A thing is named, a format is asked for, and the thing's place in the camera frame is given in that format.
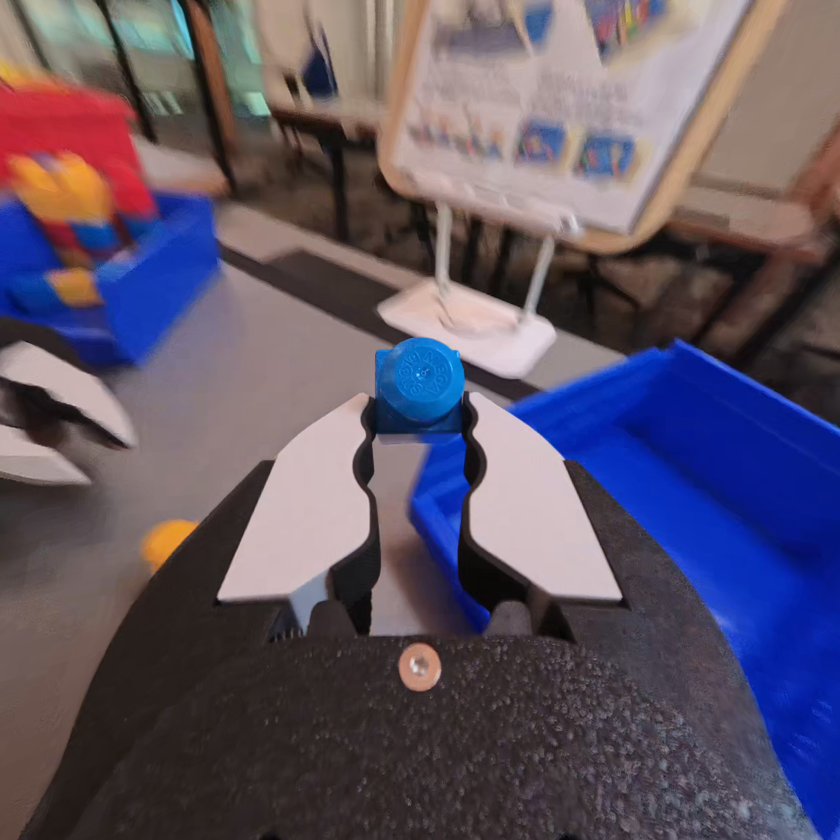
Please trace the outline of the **blue plastic bin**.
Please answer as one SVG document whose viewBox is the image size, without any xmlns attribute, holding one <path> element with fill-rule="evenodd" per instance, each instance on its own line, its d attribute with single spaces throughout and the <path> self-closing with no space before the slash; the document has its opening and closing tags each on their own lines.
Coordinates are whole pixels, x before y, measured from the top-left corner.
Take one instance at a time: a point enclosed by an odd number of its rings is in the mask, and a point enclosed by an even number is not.
<svg viewBox="0 0 840 840">
<path fill-rule="evenodd" d="M 838 429 L 705 354 L 511 406 L 622 587 L 479 677 L 534 838 L 837 838 Z"/>
<path fill-rule="evenodd" d="M 56 255 L 24 205 L 3 197 L 2 316 L 53 330 L 94 368 L 142 364 L 221 268 L 212 199 L 178 192 L 154 198 L 161 221 L 97 271 L 103 305 L 43 316 L 21 311 L 8 289 L 52 270 Z"/>
</svg>

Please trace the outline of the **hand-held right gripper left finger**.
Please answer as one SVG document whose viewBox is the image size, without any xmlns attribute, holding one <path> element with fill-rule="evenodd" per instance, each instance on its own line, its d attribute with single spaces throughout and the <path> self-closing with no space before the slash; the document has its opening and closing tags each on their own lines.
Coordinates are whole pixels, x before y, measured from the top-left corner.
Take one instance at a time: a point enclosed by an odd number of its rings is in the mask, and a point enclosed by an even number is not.
<svg viewBox="0 0 840 840">
<path fill-rule="evenodd" d="M 375 400 L 365 393 L 303 429 L 276 456 L 217 591 L 221 604 L 288 603 L 300 629 L 336 601 L 369 605 L 382 569 Z"/>
</svg>

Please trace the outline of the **blue jacket with white stripes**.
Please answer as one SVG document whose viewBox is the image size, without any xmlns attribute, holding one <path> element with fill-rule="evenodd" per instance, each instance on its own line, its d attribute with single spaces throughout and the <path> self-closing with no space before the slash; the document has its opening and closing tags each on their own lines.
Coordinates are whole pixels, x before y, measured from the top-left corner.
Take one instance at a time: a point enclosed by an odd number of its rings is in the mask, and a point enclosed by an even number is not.
<svg viewBox="0 0 840 840">
<path fill-rule="evenodd" d="M 340 92 L 334 74 L 326 31 L 319 24 L 316 28 L 310 28 L 308 35 L 310 49 L 301 72 L 303 87 L 312 100 L 327 101 L 335 99 Z"/>
</svg>

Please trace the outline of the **instruction sheet on wooden board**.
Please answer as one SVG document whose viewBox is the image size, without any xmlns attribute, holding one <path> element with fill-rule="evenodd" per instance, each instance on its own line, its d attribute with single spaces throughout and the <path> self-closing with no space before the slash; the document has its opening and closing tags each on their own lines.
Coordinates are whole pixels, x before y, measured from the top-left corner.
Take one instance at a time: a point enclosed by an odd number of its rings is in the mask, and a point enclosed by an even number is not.
<svg viewBox="0 0 840 840">
<path fill-rule="evenodd" d="M 411 2 L 389 186 L 600 255 L 666 225 L 786 2 Z"/>
</svg>

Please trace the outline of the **cluster of stacked block towers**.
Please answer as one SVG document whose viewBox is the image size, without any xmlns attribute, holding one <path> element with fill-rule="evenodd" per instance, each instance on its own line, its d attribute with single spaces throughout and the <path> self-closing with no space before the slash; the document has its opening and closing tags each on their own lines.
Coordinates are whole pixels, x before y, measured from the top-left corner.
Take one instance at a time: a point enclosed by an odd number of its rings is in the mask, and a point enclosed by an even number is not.
<svg viewBox="0 0 840 840">
<path fill-rule="evenodd" d="M 6 297 L 36 317 L 100 307 L 99 270 L 125 257 L 161 222 L 141 174 L 119 160 L 99 171 L 68 151 L 10 156 L 7 168 L 16 198 L 45 234 L 59 267 L 18 272 Z"/>
</svg>

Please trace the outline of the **blue mega block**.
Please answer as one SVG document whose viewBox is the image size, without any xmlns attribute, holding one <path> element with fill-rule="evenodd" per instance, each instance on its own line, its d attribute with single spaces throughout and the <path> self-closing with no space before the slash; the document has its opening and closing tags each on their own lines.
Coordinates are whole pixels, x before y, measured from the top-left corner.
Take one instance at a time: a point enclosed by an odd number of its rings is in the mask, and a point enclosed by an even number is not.
<svg viewBox="0 0 840 840">
<path fill-rule="evenodd" d="M 380 436 L 460 434 L 466 375 L 460 355 L 410 338 L 374 355 L 375 431 Z"/>
</svg>

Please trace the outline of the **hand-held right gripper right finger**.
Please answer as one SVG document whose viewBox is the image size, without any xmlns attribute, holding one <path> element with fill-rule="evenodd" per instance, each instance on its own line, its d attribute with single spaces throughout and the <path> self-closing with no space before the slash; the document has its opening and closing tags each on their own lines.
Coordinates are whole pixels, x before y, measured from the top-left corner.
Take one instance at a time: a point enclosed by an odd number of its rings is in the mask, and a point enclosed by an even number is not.
<svg viewBox="0 0 840 840">
<path fill-rule="evenodd" d="M 485 396 L 464 398 L 464 498 L 458 580 L 487 610 L 616 606 L 623 592 L 565 459 L 535 429 Z"/>
</svg>

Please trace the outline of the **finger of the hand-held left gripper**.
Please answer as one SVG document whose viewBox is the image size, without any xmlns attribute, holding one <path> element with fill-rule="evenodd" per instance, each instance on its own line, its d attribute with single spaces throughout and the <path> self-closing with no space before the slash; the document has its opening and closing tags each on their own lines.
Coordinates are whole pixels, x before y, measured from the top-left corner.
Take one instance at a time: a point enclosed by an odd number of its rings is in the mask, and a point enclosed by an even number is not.
<svg viewBox="0 0 840 840">
<path fill-rule="evenodd" d="M 35 430 L 1 425 L 1 478 L 37 487 L 89 487 L 91 479 L 60 452 L 61 423 Z"/>
<path fill-rule="evenodd" d="M 64 422 L 87 427 L 121 448 L 137 446 L 129 415 L 96 375 L 27 342 L 2 350 L 1 375 L 27 395 L 42 398 Z"/>
</svg>

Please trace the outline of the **wooden-top office desk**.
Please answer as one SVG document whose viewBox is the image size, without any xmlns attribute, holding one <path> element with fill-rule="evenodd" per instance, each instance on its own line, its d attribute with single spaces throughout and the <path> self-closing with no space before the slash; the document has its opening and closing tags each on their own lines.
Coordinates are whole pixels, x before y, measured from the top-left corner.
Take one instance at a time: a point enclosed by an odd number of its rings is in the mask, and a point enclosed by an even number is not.
<svg viewBox="0 0 840 840">
<path fill-rule="evenodd" d="M 816 265 L 833 246 L 828 224 L 803 203 L 691 187 L 665 229 L 697 243 L 729 245 Z"/>
<path fill-rule="evenodd" d="M 333 98 L 311 104 L 272 105 L 270 113 L 281 129 L 292 129 L 318 141 L 330 164 L 333 233 L 340 243 L 350 242 L 345 154 L 374 156 L 386 105 L 372 99 Z"/>
</svg>

